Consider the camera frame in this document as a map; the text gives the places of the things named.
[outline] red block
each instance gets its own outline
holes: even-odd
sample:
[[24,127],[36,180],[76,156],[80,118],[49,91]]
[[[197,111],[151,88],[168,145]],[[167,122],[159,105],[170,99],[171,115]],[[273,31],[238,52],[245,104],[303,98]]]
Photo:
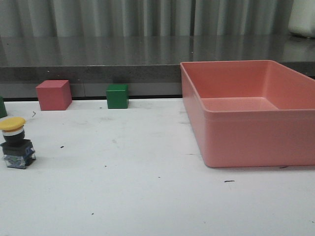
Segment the red block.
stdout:
[[42,111],[64,111],[72,102],[69,80],[46,80],[36,91]]

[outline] table surface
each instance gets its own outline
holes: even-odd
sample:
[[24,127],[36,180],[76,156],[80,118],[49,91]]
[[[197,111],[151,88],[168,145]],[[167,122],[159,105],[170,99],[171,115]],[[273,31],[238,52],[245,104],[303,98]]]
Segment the table surface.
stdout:
[[37,160],[0,162],[0,236],[315,235],[315,167],[206,167],[182,99],[5,105]]

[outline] cube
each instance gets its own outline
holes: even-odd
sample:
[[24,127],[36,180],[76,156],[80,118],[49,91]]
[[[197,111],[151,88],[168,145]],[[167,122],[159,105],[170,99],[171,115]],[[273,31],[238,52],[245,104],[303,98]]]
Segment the cube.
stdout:
[[108,109],[128,108],[128,85],[109,85],[106,97]]
[[3,97],[0,96],[0,118],[6,117],[6,109],[3,101]]
[[36,91],[42,111],[64,111],[72,102],[69,80],[46,80]]

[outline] pink plastic bin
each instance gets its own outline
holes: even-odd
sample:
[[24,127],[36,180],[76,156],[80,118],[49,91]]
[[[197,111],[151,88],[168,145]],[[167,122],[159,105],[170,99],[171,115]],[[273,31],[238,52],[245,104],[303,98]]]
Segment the pink plastic bin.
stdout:
[[181,69],[207,166],[315,165],[315,80],[270,60],[183,62]]

